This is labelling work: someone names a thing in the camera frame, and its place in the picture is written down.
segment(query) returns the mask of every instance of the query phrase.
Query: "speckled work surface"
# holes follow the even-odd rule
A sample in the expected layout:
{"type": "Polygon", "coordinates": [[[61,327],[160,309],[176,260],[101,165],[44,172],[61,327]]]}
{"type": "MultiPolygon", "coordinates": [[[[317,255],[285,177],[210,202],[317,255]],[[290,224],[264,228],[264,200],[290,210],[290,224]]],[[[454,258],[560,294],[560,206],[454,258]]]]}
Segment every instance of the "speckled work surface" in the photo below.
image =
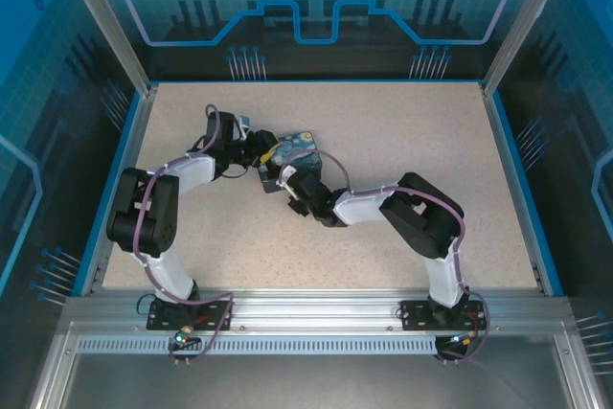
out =
{"type": "MultiPolygon", "coordinates": [[[[138,166],[163,164],[190,147],[208,102],[248,115],[254,129],[311,131],[356,189],[419,173],[465,210],[462,266],[471,286],[535,286],[477,83],[163,83],[138,166]]],[[[322,178],[331,189],[343,186],[328,160],[322,178]]],[[[188,272],[209,287],[428,287],[421,257],[387,222],[328,229],[287,201],[283,192],[265,194],[255,170],[183,196],[175,244],[188,272]]],[[[149,283],[115,246],[104,286],[149,283]]]]}

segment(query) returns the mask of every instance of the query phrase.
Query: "enclosure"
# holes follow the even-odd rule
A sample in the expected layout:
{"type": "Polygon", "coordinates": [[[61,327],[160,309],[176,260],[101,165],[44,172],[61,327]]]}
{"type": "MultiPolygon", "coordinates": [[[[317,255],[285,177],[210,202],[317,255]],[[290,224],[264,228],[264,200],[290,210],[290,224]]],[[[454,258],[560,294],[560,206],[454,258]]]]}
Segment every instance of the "enclosure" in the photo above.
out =
{"type": "MultiPolygon", "coordinates": [[[[2,407],[609,406],[613,0],[0,11],[2,407]],[[392,226],[325,228],[231,167],[181,198],[176,237],[202,298],[234,293],[230,327],[175,367],[106,224],[121,172],[191,148],[209,103],[313,142],[355,190],[415,171],[456,200],[477,360],[433,358],[455,329],[404,330],[429,273],[392,226]]],[[[344,184],[325,158],[322,181],[344,184]]]]}

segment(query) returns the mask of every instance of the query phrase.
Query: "black mounting plate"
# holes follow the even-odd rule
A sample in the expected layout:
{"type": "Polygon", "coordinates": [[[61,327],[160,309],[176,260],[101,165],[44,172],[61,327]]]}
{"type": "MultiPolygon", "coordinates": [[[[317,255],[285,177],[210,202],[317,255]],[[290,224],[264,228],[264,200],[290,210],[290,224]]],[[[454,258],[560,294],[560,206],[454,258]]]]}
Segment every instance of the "black mounting plate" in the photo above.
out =
{"type": "Polygon", "coordinates": [[[474,330],[474,323],[467,314],[477,315],[477,328],[485,330],[487,321],[481,301],[468,301],[455,321],[442,326],[433,316],[428,301],[401,301],[397,316],[402,321],[402,330],[474,330]]]}
{"type": "MultiPolygon", "coordinates": [[[[184,315],[177,315],[177,310],[183,308],[187,314],[189,309],[190,316],[197,320],[206,317],[205,320],[195,324],[194,330],[215,330],[219,320],[223,316],[223,312],[228,306],[228,301],[216,301],[204,306],[188,307],[179,306],[177,304],[169,306],[169,304],[160,302],[158,299],[151,302],[147,318],[147,330],[179,330],[186,326],[189,321],[182,320],[184,315]]],[[[232,319],[232,308],[230,308],[228,318],[223,322],[221,330],[229,330],[232,319]]]]}

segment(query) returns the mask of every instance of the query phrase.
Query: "transparent wall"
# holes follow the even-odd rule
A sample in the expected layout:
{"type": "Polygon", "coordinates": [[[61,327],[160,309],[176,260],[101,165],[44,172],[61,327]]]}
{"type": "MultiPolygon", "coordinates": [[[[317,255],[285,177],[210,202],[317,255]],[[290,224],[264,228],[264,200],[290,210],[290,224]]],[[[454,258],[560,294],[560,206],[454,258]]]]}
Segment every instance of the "transparent wall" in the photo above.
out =
{"type": "Polygon", "coordinates": [[[562,288],[578,317],[610,321],[613,0],[549,0],[499,94],[562,288]]]}
{"type": "Polygon", "coordinates": [[[134,88],[81,0],[0,0],[0,18],[0,407],[17,408],[74,282],[134,88]]]}
{"type": "Polygon", "coordinates": [[[154,80],[479,79],[524,0],[110,0],[154,80]]]}

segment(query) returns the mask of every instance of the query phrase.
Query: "beige tabletop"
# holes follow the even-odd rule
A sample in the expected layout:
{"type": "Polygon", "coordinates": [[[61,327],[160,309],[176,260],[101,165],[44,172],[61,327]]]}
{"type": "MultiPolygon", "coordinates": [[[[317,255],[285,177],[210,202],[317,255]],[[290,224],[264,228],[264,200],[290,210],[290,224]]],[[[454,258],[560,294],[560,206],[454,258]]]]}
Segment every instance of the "beige tabletop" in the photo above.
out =
{"type": "MultiPolygon", "coordinates": [[[[477,83],[163,83],[137,166],[184,153],[203,134],[210,102],[249,116],[253,129],[312,132],[318,148],[349,170],[355,189],[417,172],[465,210],[462,266],[471,286],[535,287],[477,83]]],[[[343,187],[328,160],[322,179],[332,190],[343,187]]],[[[428,287],[421,257],[389,223],[328,229],[287,202],[285,192],[264,193],[255,170],[184,195],[175,244],[188,272],[208,287],[428,287]]],[[[149,283],[115,245],[103,285],[149,283]]]]}

